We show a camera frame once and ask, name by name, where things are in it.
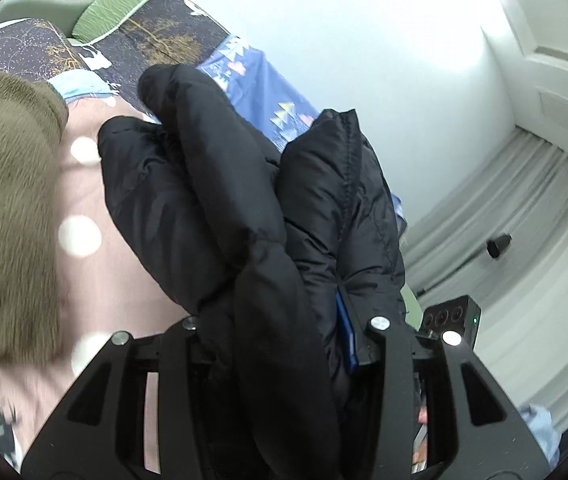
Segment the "blue tree-print bed sheet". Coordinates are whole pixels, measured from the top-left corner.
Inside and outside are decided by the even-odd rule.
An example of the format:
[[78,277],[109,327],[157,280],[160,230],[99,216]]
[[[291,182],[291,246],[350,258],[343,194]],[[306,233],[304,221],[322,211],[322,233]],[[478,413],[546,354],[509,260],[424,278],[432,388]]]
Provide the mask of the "blue tree-print bed sheet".
[[308,131],[319,116],[264,52],[240,37],[226,38],[198,69],[218,84],[237,113],[279,151]]

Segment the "pink polka-dot blanket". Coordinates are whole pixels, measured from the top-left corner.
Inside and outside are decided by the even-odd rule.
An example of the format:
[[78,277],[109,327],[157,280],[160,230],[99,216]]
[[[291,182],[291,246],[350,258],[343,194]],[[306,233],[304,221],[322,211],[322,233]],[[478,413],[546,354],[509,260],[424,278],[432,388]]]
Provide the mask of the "pink polka-dot blanket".
[[62,346],[42,366],[0,366],[0,456],[14,470],[112,333],[150,336],[185,315],[143,269],[105,205],[98,129],[109,118],[139,118],[141,112],[119,96],[76,99],[68,112],[55,225]]

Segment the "dark purple tree-print quilt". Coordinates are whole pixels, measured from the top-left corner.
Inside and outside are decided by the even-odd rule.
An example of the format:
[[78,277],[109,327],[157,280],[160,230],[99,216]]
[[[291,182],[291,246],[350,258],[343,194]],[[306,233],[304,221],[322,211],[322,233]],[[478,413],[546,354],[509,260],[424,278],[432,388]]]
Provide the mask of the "dark purple tree-print quilt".
[[148,66],[199,65],[229,32],[191,0],[143,0],[115,27],[84,44],[42,18],[0,24],[0,72],[29,81],[93,70],[138,110],[138,80]]

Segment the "white pleated curtain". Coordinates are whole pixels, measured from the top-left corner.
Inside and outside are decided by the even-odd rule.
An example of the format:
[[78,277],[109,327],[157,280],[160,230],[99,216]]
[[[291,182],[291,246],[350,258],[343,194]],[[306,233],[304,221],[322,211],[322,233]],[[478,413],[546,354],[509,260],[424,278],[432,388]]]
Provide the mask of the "white pleated curtain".
[[406,231],[424,307],[470,296],[475,350],[514,404],[568,428],[568,153],[525,130]]

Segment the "black puffer jacket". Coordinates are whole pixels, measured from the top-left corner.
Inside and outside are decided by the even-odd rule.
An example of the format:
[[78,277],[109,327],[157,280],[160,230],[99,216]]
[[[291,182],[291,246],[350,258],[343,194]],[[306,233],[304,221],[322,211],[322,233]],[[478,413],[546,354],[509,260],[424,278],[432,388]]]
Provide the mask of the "black puffer jacket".
[[335,479],[349,378],[336,300],[406,315],[390,192],[354,110],[277,148],[208,75],[150,66],[154,120],[101,126],[105,201],[164,293],[198,318],[225,474]]

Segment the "olive brown fleece garment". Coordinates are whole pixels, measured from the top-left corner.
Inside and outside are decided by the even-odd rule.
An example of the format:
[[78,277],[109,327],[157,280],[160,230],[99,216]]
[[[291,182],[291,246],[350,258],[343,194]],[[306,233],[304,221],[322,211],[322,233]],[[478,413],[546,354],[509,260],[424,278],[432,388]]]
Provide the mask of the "olive brown fleece garment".
[[55,206],[67,119],[52,84],[0,73],[0,365],[42,364],[58,349]]

